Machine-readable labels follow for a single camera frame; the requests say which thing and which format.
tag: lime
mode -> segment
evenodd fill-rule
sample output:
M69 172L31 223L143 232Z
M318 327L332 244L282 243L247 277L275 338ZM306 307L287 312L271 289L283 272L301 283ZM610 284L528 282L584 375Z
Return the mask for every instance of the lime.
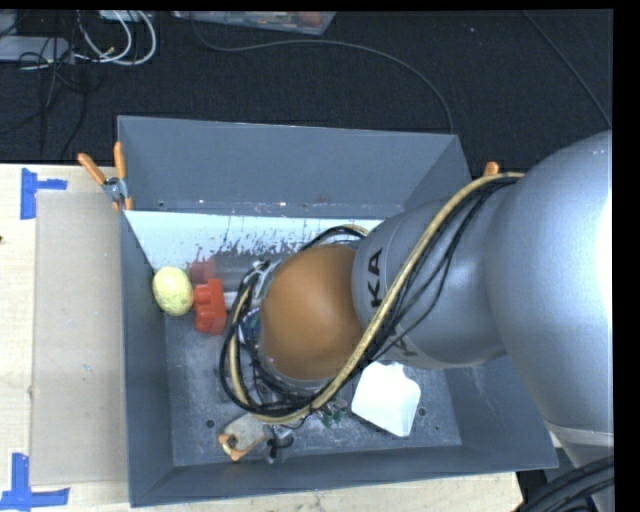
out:
M162 267L153 276L151 286L158 305L168 314L181 316L191 309L193 286L184 270Z

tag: white object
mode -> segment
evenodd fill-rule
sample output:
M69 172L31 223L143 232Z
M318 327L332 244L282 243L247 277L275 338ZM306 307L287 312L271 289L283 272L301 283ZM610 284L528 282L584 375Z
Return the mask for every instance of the white object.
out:
M421 394L403 368L400 363L371 363L362 372L351 403L355 414L399 437L411 433Z

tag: light wooden board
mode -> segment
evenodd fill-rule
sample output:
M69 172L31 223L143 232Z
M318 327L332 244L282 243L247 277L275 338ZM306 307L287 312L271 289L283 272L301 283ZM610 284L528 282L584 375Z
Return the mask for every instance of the light wooden board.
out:
M14 451L29 454L30 449L36 221L19 220L21 167L0 165L0 236L3 237L0 241L0 454L5 455L4 460L0 457L0 490L9 485L10 454ZM28 168L38 172L40 179L68 179L70 191L89 192L97 187L80 167L29 165ZM103 170L107 175L114 175L112 169ZM104 215L113 215L113 211L107 207ZM73 444L75 434L74 431L67 433L70 446L80 449ZM69 481L64 484L72 489L65 510L130 508L124 482ZM47 488L51 487L36 487L36 490ZM231 508L237 512L510 512L520 501L515 475L501 473L152 508L203 512Z

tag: yellow cable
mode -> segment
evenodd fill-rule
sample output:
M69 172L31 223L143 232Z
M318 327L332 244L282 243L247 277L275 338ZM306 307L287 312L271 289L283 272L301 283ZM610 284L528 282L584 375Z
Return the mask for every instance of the yellow cable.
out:
M504 172L504 173L495 174L491 176L484 176L482 178L478 178L475 181L472 181L471 183L463 187L461 190L459 190L442 207L442 209L436 214L436 216L433 218L431 223L427 226L425 231L422 233L416 245L413 247L413 249L409 253L409 256L407 256L407 259L405 260L402 267L400 268L400 271L398 272L395 279L391 283L391 286L387 290L387 293L385 294L384 299L382 300L382 303L380 304L375 314L373 315L373 318L371 319L371 321L369 322L369 325L364 331L362 338L358 342L358 345L356 345L355 350L353 351L353 353L351 354L351 356L349 357L345 365L342 367L338 375L336 375L336 377L331 381L329 386L327 386L327 388L320 395L318 395L313 400L313 402L311 402L311 406L307 405L302 409L300 409L299 411L296 411L295 413L287 414L285 416L272 417L272 416L264 416L261 414L254 414L254 416L259 420L264 421L265 423L271 423L275 425L284 425L284 424L293 423L295 421L305 418L311 413L312 409L317 410L320 407L322 407L324 404L326 404L329 400L331 400L334 394L342 387L342 384L347 380L347 378L349 377L353 369L356 367L356 365L362 358L362 355L365 353L365 351L371 344L371 341L373 340L374 336L376 335L376 332L380 328L380 325L382 324L384 317L386 316L389 308L391 307L391 304L393 304L393 301L398 296L398 293L400 293L400 290L402 289L402 285L407 280L407 278L411 275L411 271L413 270L416 263L420 259L420 256L422 255L426 247L429 245L429 242L431 241L433 236L437 233L438 229L440 229L440 227L445 222L445 220L449 217L449 215L451 215L451 212L467 196L475 192L478 188L482 187L483 185L501 178L521 178L522 176L524 176L524 174L519 172ZM235 345L235 337L232 337L231 344L229 347L230 358L232 354L231 352L232 348L234 350L233 354L235 354L234 345ZM240 389L241 386L239 383L240 381L237 374L235 375L235 379L234 379L234 368L235 368L235 365L232 362L231 377L234 382L234 387L236 388L236 391L239 391L239 390L241 391Z

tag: dark floor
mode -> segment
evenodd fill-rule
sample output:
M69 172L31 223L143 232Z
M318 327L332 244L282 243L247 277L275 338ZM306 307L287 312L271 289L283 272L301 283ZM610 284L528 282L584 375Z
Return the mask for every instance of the dark floor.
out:
M312 44L215 52L196 38L188 20L155 12L158 50L141 66L77 61L54 73L53 67L27 71L1 63L0 162L71 162L84 151L98 164L111 164L117 116L136 114L452 130L474 175L489 159L527 170L610 126L613 10L526 14L338 12L322 36L198 24L207 41L225 47L304 38L371 48L420 73L439 91L434 93L407 67L362 48ZM58 33L72 38L78 52L87 49L73 11L19 11L19 17L19 34ZM96 11L84 11L83 21L100 48L125 40L121 27ZM137 35L140 55L149 33L140 26Z

